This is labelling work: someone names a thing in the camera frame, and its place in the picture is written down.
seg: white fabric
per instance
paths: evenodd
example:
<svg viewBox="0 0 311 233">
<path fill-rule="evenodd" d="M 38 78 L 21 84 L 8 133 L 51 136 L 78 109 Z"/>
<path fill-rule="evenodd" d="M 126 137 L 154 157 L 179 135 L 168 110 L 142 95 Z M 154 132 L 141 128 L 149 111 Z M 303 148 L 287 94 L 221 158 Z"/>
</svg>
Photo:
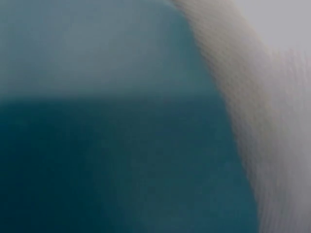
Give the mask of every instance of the white fabric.
<svg viewBox="0 0 311 233">
<path fill-rule="evenodd" d="M 311 232 L 311 3 L 173 2 L 226 101 L 259 232 Z"/>
</svg>

